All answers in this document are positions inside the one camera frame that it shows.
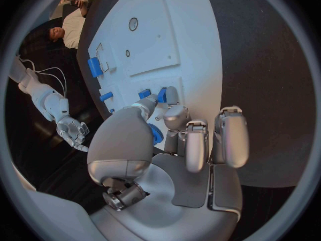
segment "white shirt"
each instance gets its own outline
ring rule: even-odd
[[[81,15],[80,9],[75,10],[65,18],[63,23],[65,35],[63,40],[66,47],[78,49],[80,34],[84,23],[85,18]]]

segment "blue clip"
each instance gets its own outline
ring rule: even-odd
[[[151,92],[149,89],[145,89],[142,92],[138,93],[140,99],[143,99],[143,98],[149,96],[150,94],[151,94]]]
[[[163,87],[159,93],[158,93],[158,96],[157,96],[157,100],[159,103],[166,103],[167,100],[166,100],[166,87]]]
[[[105,101],[105,100],[107,100],[108,98],[111,98],[111,97],[113,97],[113,94],[111,92],[109,92],[107,94],[104,94],[104,95],[100,96],[99,98],[103,102],[103,101]]]
[[[88,60],[88,65],[91,70],[91,74],[93,75],[94,78],[97,78],[99,75],[104,74],[102,72],[102,69],[100,68],[100,64],[97,57],[90,58]]]

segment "white robotic hand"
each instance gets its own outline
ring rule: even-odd
[[[80,123],[69,115],[67,98],[49,85],[40,83],[36,72],[26,69],[18,57],[14,61],[9,77],[18,83],[21,91],[31,96],[34,105],[47,120],[56,122],[57,133],[71,147],[83,152],[88,151],[88,147],[82,143],[89,129],[84,122]]]
[[[57,133],[71,147],[83,152],[88,151],[88,147],[82,145],[85,136],[89,133],[89,129],[84,122],[79,123],[78,120],[66,116],[57,123]]]

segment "person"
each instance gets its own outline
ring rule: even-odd
[[[78,9],[69,14],[64,22],[63,27],[50,28],[47,31],[49,40],[56,42],[58,39],[63,39],[64,44],[68,48],[78,49],[79,39],[85,18],[88,13],[89,3],[88,0],[76,1]]]

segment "robotic hand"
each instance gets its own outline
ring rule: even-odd
[[[21,91],[31,96],[34,105],[47,120],[55,120],[57,133],[71,147],[83,152],[88,151],[88,147],[82,143],[89,129],[84,122],[80,123],[69,115],[67,98],[49,85],[40,83],[36,72],[26,69],[18,57],[14,61],[9,77],[18,83]]]

